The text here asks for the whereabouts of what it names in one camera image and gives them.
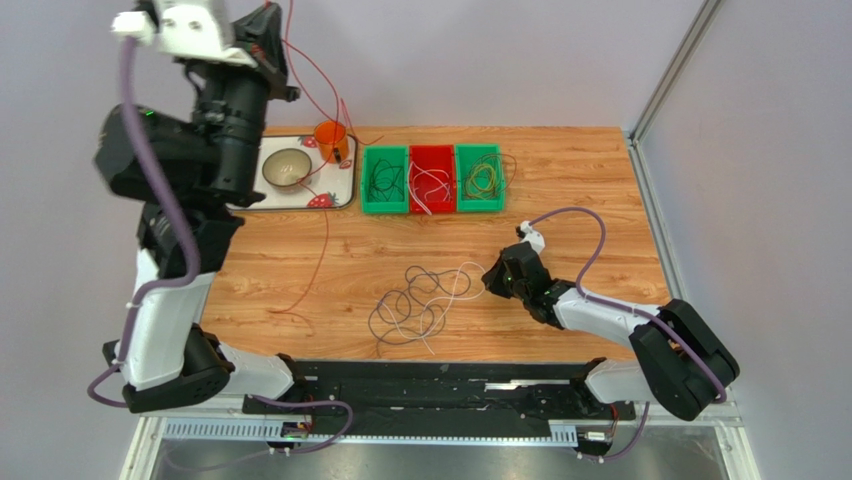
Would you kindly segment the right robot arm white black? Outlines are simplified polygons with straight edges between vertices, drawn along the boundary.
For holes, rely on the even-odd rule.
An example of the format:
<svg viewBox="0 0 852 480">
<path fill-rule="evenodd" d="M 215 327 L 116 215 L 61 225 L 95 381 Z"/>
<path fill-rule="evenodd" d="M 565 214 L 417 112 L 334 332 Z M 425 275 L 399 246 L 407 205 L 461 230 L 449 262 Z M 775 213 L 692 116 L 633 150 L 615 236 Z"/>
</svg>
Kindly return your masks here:
<svg viewBox="0 0 852 480">
<path fill-rule="evenodd" d="M 485 289 L 519 300 L 539 323 L 585 332 L 633 352 L 632 361 L 593 360 L 579 390 L 602 404 L 654 402 L 685 421 L 727 399 L 740 367 L 687 301 L 626 303 L 551 276 L 528 242 L 504 248 L 484 273 Z"/>
</svg>

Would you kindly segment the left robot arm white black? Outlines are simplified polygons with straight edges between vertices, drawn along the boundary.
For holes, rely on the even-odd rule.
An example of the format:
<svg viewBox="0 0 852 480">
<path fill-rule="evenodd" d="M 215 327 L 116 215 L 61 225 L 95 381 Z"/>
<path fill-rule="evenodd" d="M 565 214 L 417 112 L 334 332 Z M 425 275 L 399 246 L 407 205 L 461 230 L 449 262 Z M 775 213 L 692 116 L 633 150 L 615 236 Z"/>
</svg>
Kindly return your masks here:
<svg viewBox="0 0 852 480">
<path fill-rule="evenodd" d="M 94 163 L 116 196 L 138 200 L 134 293 L 121 336 L 102 348 L 123 379 L 118 406 L 172 410 L 230 395 L 279 400 L 297 385 L 293 360 L 235 349 L 203 329 L 212 283 L 255 188 L 268 104 L 292 102 L 282 8 L 239 19 L 221 1 L 140 1 L 111 25 L 119 39 L 120 103 L 106 117 Z M 188 120 L 138 104 L 137 50 L 178 63 L 195 99 Z"/>
</svg>

